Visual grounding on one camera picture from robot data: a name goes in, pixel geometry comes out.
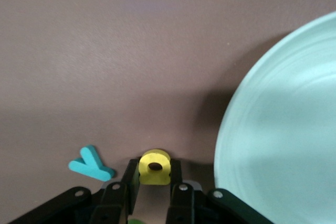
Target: metal screw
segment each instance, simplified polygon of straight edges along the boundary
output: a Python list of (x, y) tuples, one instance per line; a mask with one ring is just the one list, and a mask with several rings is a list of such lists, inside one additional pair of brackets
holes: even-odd
[(120, 188), (120, 184), (114, 184), (113, 186), (112, 186), (112, 189), (113, 190), (118, 190)]
[(82, 196), (83, 194), (84, 194), (84, 191), (82, 191), (82, 190), (79, 190), (79, 191), (75, 192), (76, 197)]
[(217, 198), (217, 199), (220, 199), (220, 198), (223, 197), (223, 194), (222, 194), (220, 191), (214, 191), (214, 192), (212, 193), (212, 195), (213, 195), (215, 198)]
[(185, 185), (185, 184), (180, 184), (178, 188), (179, 188), (181, 191), (186, 191), (186, 190), (188, 190), (188, 187), (187, 187), (187, 185)]

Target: yellow foam ring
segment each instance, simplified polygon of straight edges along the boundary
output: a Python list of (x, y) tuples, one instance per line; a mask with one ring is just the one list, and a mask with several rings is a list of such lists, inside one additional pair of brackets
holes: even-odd
[[(154, 163), (161, 165), (162, 169), (151, 169), (150, 164)], [(143, 185), (168, 185), (170, 170), (170, 157), (167, 152), (159, 149), (147, 151), (139, 161), (140, 183)]]

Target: green object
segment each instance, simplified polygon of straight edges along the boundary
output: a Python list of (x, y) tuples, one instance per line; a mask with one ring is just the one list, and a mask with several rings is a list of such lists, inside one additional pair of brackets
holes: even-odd
[(142, 222), (141, 220), (132, 219), (132, 220), (128, 220), (127, 224), (145, 224), (145, 223)]
[(215, 184), (274, 223), (336, 222), (336, 13), (250, 70), (224, 115)]

